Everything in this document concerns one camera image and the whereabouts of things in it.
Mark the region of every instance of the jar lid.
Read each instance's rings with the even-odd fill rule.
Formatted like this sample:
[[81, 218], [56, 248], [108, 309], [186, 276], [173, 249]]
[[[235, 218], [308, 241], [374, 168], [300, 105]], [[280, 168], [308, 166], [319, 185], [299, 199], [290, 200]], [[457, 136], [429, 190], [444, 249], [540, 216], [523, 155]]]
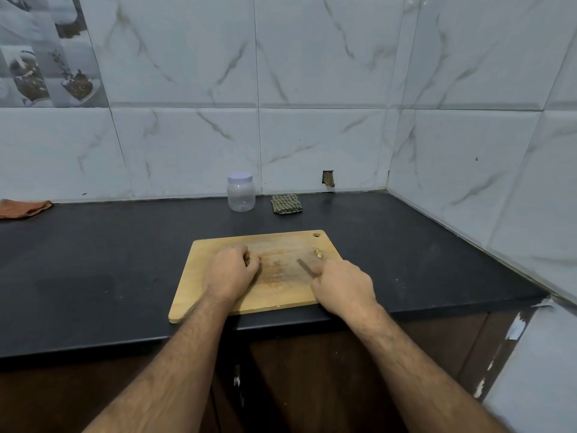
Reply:
[[252, 182], [252, 174], [245, 171], [237, 171], [228, 175], [228, 183]]

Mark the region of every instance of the forearm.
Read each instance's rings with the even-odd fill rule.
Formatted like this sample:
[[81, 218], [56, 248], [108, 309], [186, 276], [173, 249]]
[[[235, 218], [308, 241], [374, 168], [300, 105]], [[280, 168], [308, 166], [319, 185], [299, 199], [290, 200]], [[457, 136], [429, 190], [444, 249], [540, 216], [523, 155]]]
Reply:
[[162, 351], [86, 432], [198, 431], [230, 306], [201, 298]]
[[507, 432], [381, 306], [349, 323], [377, 363], [411, 433]]

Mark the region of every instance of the checkered cloth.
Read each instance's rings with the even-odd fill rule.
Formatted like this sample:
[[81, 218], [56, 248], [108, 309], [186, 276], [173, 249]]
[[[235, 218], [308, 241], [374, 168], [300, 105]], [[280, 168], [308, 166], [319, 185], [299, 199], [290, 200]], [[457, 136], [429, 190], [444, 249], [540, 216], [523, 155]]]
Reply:
[[272, 203], [272, 210], [276, 214], [293, 214], [302, 211], [297, 195], [272, 196], [270, 202]]

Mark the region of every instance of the black countertop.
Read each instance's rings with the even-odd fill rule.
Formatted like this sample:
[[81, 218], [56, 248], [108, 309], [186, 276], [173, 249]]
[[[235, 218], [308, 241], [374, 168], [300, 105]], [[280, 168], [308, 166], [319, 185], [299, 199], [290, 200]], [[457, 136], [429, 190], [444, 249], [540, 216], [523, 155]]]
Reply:
[[[547, 293], [391, 195], [300, 195], [300, 214], [270, 196], [236, 213], [225, 198], [57, 205], [0, 223], [0, 358], [162, 340], [194, 240], [323, 229], [366, 271], [396, 319], [496, 311]], [[321, 306], [231, 316], [227, 330], [314, 327]]]

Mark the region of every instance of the knife blade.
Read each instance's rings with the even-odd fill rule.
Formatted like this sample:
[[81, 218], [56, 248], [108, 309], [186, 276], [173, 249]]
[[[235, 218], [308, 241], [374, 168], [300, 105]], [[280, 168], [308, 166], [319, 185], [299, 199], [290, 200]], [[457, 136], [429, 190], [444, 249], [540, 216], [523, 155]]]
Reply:
[[297, 259], [297, 263], [300, 267], [302, 267], [306, 273], [308, 273], [310, 275], [311, 278], [314, 278], [316, 275], [314, 274], [314, 272], [310, 269], [309, 266], [307, 266], [307, 264], [302, 261], [300, 258]]

